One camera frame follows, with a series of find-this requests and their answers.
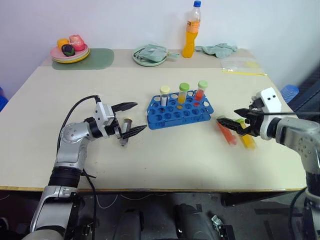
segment blue test tube rack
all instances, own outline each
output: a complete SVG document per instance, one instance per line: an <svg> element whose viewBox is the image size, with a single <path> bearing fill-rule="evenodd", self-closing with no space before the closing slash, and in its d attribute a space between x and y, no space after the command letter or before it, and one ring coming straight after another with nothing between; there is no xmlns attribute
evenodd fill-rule
<svg viewBox="0 0 320 240"><path fill-rule="evenodd" d="M147 108L149 128L162 129L184 124L208 121L214 109L204 95L201 101L195 100L196 91L188 91L185 102L178 103L178 92L169 93L167 106L161 106L160 95L153 96Z"/></svg>

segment blue object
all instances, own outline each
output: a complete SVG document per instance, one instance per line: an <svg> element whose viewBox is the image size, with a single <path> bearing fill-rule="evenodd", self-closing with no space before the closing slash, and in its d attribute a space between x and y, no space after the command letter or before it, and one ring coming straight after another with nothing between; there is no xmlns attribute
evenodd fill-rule
<svg viewBox="0 0 320 240"><path fill-rule="evenodd" d="M201 6L201 1L194 1L193 6L196 7L196 8L200 8L200 6Z"/></svg>
<svg viewBox="0 0 320 240"><path fill-rule="evenodd" d="M147 108L150 129L162 129L184 124L208 121L214 109L206 96L195 100L196 91L188 91L184 104L178 103L178 92L170 93L167 106L161 106L160 96L153 96Z"/></svg>
<svg viewBox="0 0 320 240"><path fill-rule="evenodd" d="M299 88L295 85L286 85L281 91L281 95L286 103L289 103L299 93Z"/></svg>
<svg viewBox="0 0 320 240"><path fill-rule="evenodd" d="M0 96L0 112L2 109L4 109L7 103L8 103L8 100L4 96Z"/></svg>

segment green towel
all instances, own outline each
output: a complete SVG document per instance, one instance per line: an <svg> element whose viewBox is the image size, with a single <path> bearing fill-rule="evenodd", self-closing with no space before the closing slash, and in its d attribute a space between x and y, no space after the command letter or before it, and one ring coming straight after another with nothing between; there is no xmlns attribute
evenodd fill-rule
<svg viewBox="0 0 320 240"><path fill-rule="evenodd" d="M215 55L217 58L225 58L237 51L237 46L230 46L226 43L220 43L215 46L196 46L196 52L204 52L208 55Z"/></svg>

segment stack of plates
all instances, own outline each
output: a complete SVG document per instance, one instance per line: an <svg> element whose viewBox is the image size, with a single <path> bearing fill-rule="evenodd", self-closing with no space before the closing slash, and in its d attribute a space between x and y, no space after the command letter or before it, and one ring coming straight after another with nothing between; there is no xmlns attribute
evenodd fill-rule
<svg viewBox="0 0 320 240"><path fill-rule="evenodd" d="M64 53L59 49L57 46L50 51L50 55L52 57L52 60L61 64L72 64L79 62L86 57L88 57L90 53L90 48L85 45L84 50L82 51L76 51L75 55L73 56L66 56Z"/></svg>

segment yellow cap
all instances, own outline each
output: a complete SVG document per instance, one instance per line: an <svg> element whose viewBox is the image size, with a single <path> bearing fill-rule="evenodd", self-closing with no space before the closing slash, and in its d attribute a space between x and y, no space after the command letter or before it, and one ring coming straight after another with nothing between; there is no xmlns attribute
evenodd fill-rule
<svg viewBox="0 0 320 240"><path fill-rule="evenodd" d="M161 94L168 94L170 92L170 87L167 85L163 85L160 87L160 93Z"/></svg>

